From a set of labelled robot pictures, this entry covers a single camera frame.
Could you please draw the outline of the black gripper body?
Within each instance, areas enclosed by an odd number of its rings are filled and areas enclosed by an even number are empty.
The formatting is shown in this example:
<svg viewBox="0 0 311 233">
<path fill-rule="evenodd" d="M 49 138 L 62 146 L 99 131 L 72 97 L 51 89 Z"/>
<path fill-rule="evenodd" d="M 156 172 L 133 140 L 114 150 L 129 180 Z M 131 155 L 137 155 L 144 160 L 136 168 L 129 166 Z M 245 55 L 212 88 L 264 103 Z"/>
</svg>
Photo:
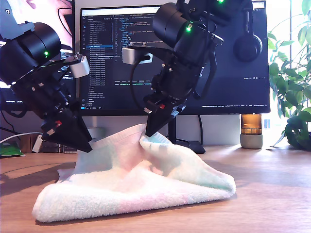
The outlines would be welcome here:
<svg viewBox="0 0 311 233">
<path fill-rule="evenodd" d="M 79 102 L 63 84 L 29 85 L 26 105 L 45 123 L 66 123 L 80 118 Z"/>
<path fill-rule="evenodd" d="M 151 80 L 153 92 L 143 98 L 146 107 L 168 107 L 184 104 L 198 84 L 204 66 L 165 66 Z"/>
</svg>

